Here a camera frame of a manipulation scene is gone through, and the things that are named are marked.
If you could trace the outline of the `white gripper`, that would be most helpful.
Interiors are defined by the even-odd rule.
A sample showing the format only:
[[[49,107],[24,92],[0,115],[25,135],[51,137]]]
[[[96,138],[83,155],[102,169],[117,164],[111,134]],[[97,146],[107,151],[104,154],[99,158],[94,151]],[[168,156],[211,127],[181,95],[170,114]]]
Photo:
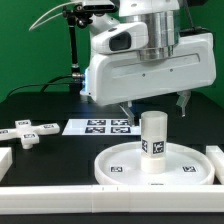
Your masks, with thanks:
[[[190,90],[215,78],[213,35],[205,33],[182,37],[173,55],[162,60],[142,61],[136,51],[95,55],[88,68],[88,95],[102,106],[120,103],[134,125],[132,100],[180,91],[176,105],[185,117]]]

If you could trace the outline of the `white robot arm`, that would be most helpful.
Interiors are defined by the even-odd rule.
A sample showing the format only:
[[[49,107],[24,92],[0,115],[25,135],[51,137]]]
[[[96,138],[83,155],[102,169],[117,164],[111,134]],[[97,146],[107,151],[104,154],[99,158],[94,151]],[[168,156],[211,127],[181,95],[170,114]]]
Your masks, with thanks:
[[[111,22],[106,1],[87,0],[93,14],[91,59],[82,94],[101,106],[118,104],[135,124],[131,102],[176,92],[185,107],[192,89],[216,78],[213,35],[192,29],[182,37],[179,10],[186,0],[120,0],[121,22]]]

